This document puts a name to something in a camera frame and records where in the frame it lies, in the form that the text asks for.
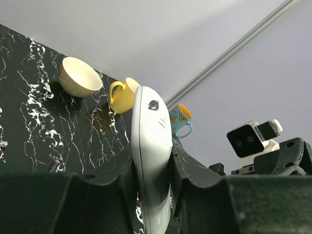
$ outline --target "white ceiling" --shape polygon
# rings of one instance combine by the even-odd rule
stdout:
[[[0,0],[0,24],[169,99],[284,0]]]

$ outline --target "camera lens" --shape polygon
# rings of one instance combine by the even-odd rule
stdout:
[[[254,142],[254,138],[252,136],[247,137],[247,142],[248,143]]]
[[[241,142],[241,141],[237,141],[237,142],[236,142],[236,146],[237,146],[237,147],[241,147],[241,146],[242,146],[242,142]]]

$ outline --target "black marble wall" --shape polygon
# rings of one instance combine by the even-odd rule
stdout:
[[[65,55],[0,25],[0,173],[59,170],[87,173],[130,141],[131,115],[108,107],[115,80],[98,73],[103,88],[74,98],[58,83]]]

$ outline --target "cartoon-print mug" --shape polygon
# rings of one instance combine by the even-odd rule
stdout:
[[[192,115],[182,104],[178,104],[172,110],[169,111],[171,130],[177,138],[187,137],[193,131],[193,125],[191,123]],[[178,131],[184,126],[189,125],[190,131],[184,136],[180,136]]]

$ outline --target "cream bowl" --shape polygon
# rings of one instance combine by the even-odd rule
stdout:
[[[78,58],[64,58],[58,78],[65,92],[79,98],[91,96],[102,88],[97,72]]]

